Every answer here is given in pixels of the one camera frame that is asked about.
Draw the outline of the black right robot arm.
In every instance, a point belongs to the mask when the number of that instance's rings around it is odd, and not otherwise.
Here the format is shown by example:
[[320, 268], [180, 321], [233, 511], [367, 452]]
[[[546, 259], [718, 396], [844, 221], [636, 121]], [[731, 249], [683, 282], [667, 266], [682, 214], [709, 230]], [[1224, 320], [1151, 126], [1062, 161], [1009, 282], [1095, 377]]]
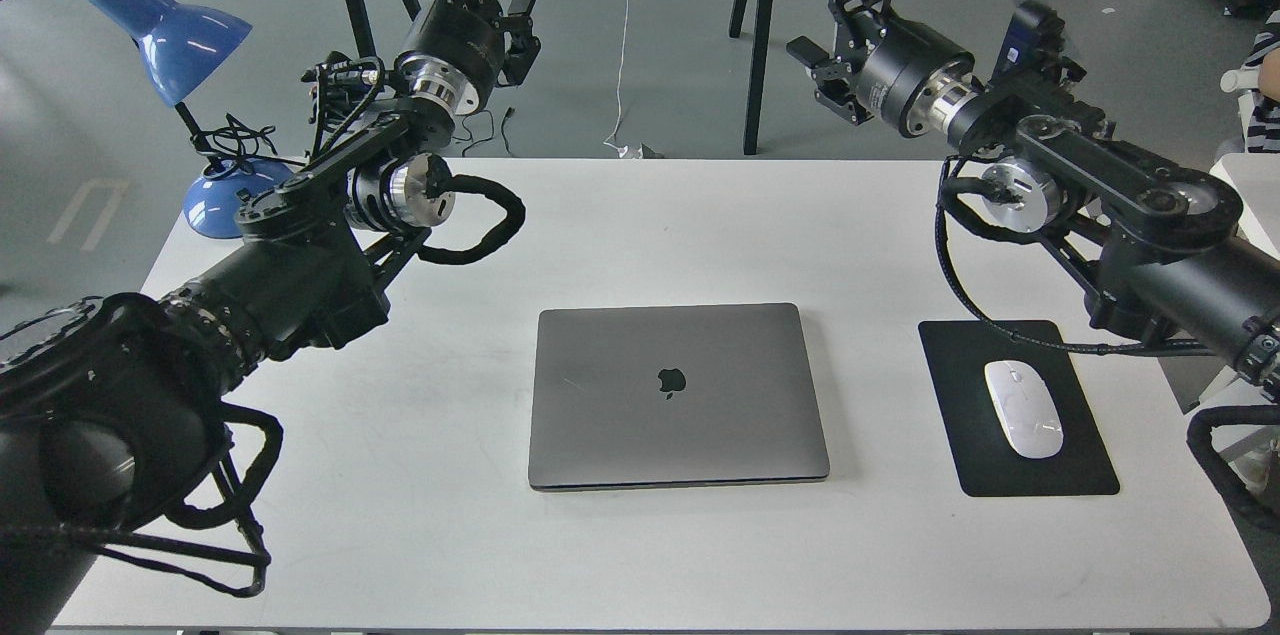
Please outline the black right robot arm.
[[934, 248], [954, 294], [987, 321], [957, 279], [948, 221], [1044, 248], [1083, 291], [1091, 326], [1123, 338], [1065, 351], [1220, 358], [1263, 402], [1197, 410], [1187, 443], [1225, 506], [1276, 533], [1277, 512], [1212, 443], [1219, 429], [1277, 424], [1277, 261], [1239, 237], [1239, 195], [1116, 140], [1106, 111], [1071, 92], [1085, 73], [1044, 3], [1019, 3], [992, 74], [979, 79], [972, 52], [891, 1], [827, 0], [833, 46], [799, 37], [787, 51], [809, 70], [817, 101], [849, 123], [877, 117], [904, 138], [946, 140]]

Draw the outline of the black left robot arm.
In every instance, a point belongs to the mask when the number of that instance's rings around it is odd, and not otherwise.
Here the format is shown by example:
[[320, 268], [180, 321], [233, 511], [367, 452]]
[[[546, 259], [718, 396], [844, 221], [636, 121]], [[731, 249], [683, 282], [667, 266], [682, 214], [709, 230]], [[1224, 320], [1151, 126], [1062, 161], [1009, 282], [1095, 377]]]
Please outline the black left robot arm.
[[90, 297], [3, 335], [3, 631], [52, 626], [93, 562], [184, 575], [160, 554], [271, 557], [252, 506], [279, 421], [227, 402], [265, 360], [339, 350], [387, 323], [413, 259], [466, 265], [525, 221], [511, 189], [452, 173], [458, 117], [520, 84], [540, 50], [536, 0], [433, 0], [393, 64], [367, 46], [310, 70], [314, 147], [301, 170], [236, 196], [242, 243], [160, 300]]

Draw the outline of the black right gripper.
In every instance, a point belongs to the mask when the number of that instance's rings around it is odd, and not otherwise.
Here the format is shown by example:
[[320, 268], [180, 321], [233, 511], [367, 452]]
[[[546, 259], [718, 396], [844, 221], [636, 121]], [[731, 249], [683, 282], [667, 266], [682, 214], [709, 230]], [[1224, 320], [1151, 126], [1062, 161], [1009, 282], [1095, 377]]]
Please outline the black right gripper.
[[931, 26], [893, 15], [891, 0], [827, 0], [827, 9], [845, 41], [864, 44], [867, 55], [856, 73], [805, 35], [786, 44], [813, 79], [815, 101], [852, 125], [878, 117], [901, 137], [922, 137], [940, 93], [936, 76], [970, 73], [973, 52]]

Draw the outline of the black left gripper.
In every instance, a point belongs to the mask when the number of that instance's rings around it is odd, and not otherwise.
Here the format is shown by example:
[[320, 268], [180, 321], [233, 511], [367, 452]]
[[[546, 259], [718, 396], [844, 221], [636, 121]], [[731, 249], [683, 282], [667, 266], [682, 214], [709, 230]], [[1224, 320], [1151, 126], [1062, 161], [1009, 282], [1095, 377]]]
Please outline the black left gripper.
[[511, 0], [500, 15], [495, 0], [433, 0], [396, 58], [396, 93], [470, 115], [486, 108], [495, 87], [524, 84], [541, 51], [532, 33], [536, 1]]

